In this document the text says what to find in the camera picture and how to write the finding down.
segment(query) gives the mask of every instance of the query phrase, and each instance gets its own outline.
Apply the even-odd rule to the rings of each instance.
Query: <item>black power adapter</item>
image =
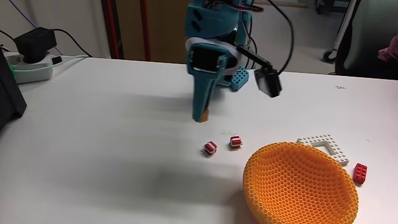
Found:
[[[25,63],[37,63],[45,58],[45,53],[57,46],[53,30],[38,27],[14,39],[18,52]]]

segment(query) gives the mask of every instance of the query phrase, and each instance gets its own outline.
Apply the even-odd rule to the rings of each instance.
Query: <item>person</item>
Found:
[[[398,60],[398,35],[391,40],[390,47],[379,50],[378,59],[383,62]]]

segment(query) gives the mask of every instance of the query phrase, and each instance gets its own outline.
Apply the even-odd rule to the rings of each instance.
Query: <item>white lego plate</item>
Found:
[[[336,159],[339,164],[345,166],[349,162],[349,159],[330,134],[298,138],[297,142],[313,147],[325,146],[328,149],[330,156]]]

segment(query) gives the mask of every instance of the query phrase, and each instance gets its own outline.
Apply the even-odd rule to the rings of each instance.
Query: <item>chair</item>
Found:
[[[337,75],[398,79],[398,63],[383,62],[378,51],[398,34],[397,0],[357,0],[337,51]]]

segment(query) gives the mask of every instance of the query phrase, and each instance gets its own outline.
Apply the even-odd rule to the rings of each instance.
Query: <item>orange honeycomb basket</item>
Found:
[[[300,143],[260,148],[243,174],[246,201],[260,223],[353,223],[358,194],[326,153]]]

